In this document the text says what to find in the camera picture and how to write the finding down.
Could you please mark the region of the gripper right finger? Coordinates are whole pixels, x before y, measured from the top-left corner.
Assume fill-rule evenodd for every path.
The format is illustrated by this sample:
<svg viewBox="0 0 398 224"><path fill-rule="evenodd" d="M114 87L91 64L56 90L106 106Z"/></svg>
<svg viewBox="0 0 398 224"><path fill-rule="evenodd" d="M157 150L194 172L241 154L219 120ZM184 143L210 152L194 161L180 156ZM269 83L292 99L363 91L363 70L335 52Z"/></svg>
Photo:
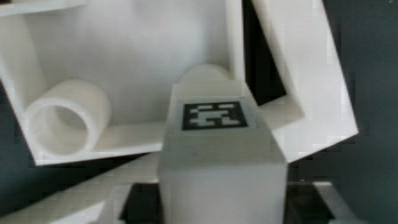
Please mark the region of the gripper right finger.
<svg viewBox="0 0 398 224"><path fill-rule="evenodd" d="M287 224L360 224L331 182L290 182Z"/></svg>

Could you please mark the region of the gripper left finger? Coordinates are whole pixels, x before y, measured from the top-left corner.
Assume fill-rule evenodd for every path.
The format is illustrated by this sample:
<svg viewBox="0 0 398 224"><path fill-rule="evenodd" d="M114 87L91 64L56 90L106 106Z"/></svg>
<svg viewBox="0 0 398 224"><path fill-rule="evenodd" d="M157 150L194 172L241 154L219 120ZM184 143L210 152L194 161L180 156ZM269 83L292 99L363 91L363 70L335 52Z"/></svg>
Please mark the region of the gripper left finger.
<svg viewBox="0 0 398 224"><path fill-rule="evenodd" d="M161 224L161 189L155 183L114 187L100 213L100 224Z"/></svg>

